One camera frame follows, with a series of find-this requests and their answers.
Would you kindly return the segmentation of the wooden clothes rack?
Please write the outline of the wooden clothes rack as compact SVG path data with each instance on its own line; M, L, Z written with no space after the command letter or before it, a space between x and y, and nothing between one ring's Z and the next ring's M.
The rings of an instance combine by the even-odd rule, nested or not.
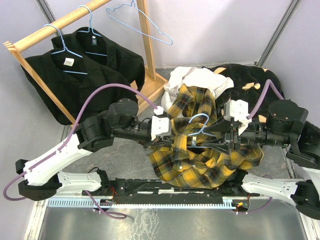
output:
M22 52L31 48L32 46L40 43L51 35L57 33L59 30L69 26L70 24L78 21L80 18L88 15L90 12L107 4L108 0L92 0L84 5L84 7L79 7L72 12L66 14L65 16L52 22L49 26L44 26L37 30L36 32L24 37L23 39L11 43L6 41L3 45L7 50L15 57L15 59L22 65L22 67L31 75L35 82L41 87L41 89L46 93L46 95L54 102L58 109L63 113L63 115L72 124L76 122L75 118L69 113L65 106L58 100L54 93L49 89L49 87L44 83L41 77L36 73L36 71L30 66L30 64L21 55ZM168 82L162 75L156 72L152 42L148 34L150 32L150 25L147 20L148 8L147 2L145 0L138 0L137 7L142 12L139 14L140 27L143 34L143 44L144 51L146 55L145 66L145 84L141 90L150 101L156 100L161 94L164 93L164 86Z

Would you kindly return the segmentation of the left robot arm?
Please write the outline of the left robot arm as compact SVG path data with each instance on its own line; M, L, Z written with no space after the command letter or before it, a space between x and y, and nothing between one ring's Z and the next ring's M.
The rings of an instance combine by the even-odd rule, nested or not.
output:
M139 121L137 113L138 105L123 98L112 103L108 110L85 119L77 125L70 138L40 157L16 161L16 172L25 173L23 181L18 184L19 194L33 201L42 201L65 192L106 195L111 189L106 171L98 169L89 173L69 173L63 169L85 156L112 146L115 138L142 144L150 142L152 120L146 118Z

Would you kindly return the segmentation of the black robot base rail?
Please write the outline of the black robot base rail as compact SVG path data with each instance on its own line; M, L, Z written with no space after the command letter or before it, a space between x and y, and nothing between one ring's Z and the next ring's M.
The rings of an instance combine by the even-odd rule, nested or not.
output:
M93 197L112 199L120 204L128 203L222 203L224 197L245 199L248 193L239 181L227 181L212 189L177 187L155 179L117 178L110 181L108 189L90 193Z

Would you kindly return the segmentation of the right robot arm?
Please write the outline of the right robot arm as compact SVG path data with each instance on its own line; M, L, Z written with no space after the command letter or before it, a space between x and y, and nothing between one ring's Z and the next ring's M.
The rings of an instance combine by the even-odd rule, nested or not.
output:
M306 180L279 180L245 173L229 183L231 193L236 196L244 192L265 195L293 205L305 216L320 218L320 129L307 121L308 110L288 99L272 102L265 123L251 122L245 130L240 129L237 115L243 109L235 102L224 105L224 116L200 132L214 136L201 144L230 154L239 151L242 145L276 146L288 148L286 158L309 174Z

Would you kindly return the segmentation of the yellow plaid shirt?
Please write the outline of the yellow plaid shirt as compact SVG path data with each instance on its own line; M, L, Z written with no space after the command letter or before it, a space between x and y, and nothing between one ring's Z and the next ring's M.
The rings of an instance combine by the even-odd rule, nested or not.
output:
M236 170L249 170L260 164L264 152L260 146L241 145L238 151L224 154L212 148L188 148L192 137L206 124L216 119L215 98L206 88L182 85L176 100L167 111L171 121L172 143L169 146L154 146L148 154L155 175L164 182L184 188L213 189L230 179Z

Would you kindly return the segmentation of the white shirt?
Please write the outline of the white shirt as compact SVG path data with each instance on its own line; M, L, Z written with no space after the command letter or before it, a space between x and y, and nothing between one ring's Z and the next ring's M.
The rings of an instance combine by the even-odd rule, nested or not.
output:
M164 110L167 111L173 105L182 85L208 89L215 98L235 86L230 77L214 73L207 68L179 66L170 73L169 81L164 86L164 94L161 99L161 106Z

